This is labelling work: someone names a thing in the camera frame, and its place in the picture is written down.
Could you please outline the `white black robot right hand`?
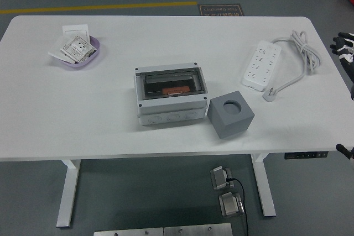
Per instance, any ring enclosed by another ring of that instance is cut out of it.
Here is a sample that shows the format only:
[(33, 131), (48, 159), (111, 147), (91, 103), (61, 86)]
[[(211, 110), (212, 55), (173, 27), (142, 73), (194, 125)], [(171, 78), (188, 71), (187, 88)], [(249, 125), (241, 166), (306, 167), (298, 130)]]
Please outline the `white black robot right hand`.
[(330, 45), (332, 53), (339, 57), (343, 69), (353, 82), (353, 34), (339, 32), (333, 41), (334, 44)]

